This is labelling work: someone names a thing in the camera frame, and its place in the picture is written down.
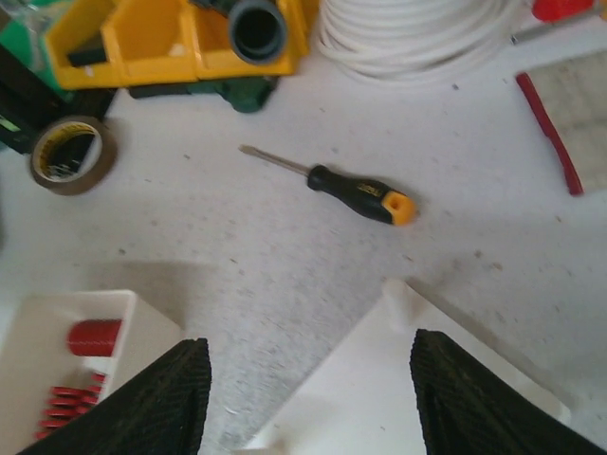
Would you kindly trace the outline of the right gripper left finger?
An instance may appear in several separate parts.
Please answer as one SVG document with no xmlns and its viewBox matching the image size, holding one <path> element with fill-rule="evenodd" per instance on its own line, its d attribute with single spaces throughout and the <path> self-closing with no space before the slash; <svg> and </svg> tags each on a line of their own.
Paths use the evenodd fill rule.
<svg viewBox="0 0 607 455">
<path fill-rule="evenodd" d="M 196 454 L 210 399 L 205 338 L 185 339 L 29 455 Z"/>
</svg>

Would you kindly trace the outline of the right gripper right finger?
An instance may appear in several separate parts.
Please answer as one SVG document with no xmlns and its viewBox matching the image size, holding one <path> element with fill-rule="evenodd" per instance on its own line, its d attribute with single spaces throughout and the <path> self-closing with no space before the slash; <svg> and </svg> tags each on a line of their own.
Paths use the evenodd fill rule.
<svg viewBox="0 0 607 455">
<path fill-rule="evenodd" d="M 428 454 L 606 452 L 532 405 L 442 332 L 416 331 L 410 368 Z"/>
</svg>

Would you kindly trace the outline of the black orange screwdriver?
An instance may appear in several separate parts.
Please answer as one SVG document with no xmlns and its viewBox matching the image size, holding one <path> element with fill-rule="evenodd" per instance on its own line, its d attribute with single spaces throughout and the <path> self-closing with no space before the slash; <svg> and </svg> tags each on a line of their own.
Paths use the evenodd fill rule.
<svg viewBox="0 0 607 455">
<path fill-rule="evenodd" d="M 305 167 L 250 145 L 240 145 L 239 150 L 245 155 L 258 157 L 304 176 L 310 190 L 340 200 L 364 218 L 387 225 L 404 226 L 411 223 L 417 214 L 416 203 L 411 197 L 384 182 L 336 173 L 321 164 Z"/>
</svg>

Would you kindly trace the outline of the white spring tray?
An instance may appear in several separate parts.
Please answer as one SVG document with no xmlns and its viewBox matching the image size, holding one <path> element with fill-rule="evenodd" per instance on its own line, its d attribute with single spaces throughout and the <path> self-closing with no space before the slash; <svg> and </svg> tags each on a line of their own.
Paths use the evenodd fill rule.
<svg viewBox="0 0 607 455">
<path fill-rule="evenodd" d="M 73 355 L 72 326 L 87 319 L 121 322 L 109 357 Z M 105 399 L 182 338 L 182 330 L 130 290 L 34 296 L 17 309 L 1 345 L 1 451 L 16 454 L 35 441 L 54 386 L 84 388 L 104 373 Z"/>
</svg>

